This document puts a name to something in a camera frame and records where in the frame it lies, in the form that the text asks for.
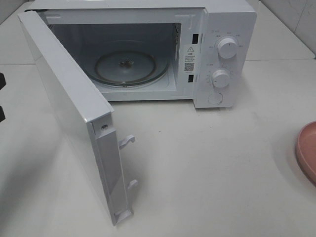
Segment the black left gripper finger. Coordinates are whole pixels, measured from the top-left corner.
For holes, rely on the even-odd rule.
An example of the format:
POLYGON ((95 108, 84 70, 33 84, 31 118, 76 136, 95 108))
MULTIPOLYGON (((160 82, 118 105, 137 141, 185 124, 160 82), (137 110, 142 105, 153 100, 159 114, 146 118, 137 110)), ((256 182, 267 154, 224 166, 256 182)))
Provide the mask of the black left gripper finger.
POLYGON ((4 114, 2 106, 0 106, 0 122, 4 120, 5 120, 5 114, 4 114))
POLYGON ((5 77, 3 73, 0 73, 0 89, 5 87, 5 77))

